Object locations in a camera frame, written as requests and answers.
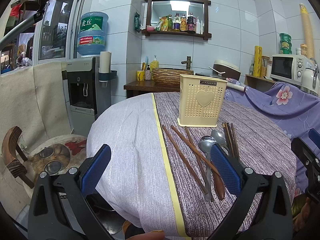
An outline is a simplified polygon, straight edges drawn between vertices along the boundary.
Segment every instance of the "microwave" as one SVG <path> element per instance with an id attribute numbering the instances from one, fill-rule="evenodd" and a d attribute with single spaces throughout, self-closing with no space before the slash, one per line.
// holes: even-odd
<path id="1" fill-rule="evenodd" d="M 300 86 L 306 67 L 314 69 L 304 55 L 276 54 L 272 56 L 270 77 Z"/>

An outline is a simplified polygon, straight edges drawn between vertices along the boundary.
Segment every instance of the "yellow plastic basket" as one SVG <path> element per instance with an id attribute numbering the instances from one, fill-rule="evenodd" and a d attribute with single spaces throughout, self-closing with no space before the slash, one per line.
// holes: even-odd
<path id="1" fill-rule="evenodd" d="M 188 127 L 216 127 L 227 81 L 180 75 L 178 124 Z"/>

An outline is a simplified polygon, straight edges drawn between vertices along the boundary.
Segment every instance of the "pink flower print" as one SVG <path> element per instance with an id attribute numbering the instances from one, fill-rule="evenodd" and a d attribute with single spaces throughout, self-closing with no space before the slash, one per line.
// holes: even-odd
<path id="1" fill-rule="evenodd" d="M 277 105 L 282 105 L 282 104 L 286 105 L 291 97 L 292 97 L 292 92 L 290 92 L 290 87 L 285 86 L 283 91 L 280 89 L 276 95 L 276 98 L 279 98 L 277 100 Z"/>

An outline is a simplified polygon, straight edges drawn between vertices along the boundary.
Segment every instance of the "bronze faucet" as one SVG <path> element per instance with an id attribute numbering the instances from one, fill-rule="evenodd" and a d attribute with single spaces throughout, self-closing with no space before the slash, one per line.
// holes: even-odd
<path id="1" fill-rule="evenodd" d="M 188 70 L 190 70 L 191 63 L 192 63 L 191 56 L 187 56 L 187 60 L 181 62 L 181 64 L 187 64 Z"/>

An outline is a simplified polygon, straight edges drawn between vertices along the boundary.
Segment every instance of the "green label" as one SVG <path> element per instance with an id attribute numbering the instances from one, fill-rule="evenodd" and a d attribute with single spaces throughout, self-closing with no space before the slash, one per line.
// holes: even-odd
<path id="1" fill-rule="evenodd" d="M 102 44 L 105 45 L 105 38 L 103 36 L 85 36 L 78 38 L 78 46 L 86 44 Z"/>
<path id="2" fill-rule="evenodd" d="M 83 18 L 80 23 L 79 32 L 92 31 L 92 30 L 101 31 L 102 22 L 103 22 L 103 17 L 101 16 L 90 16 L 90 17 Z"/>

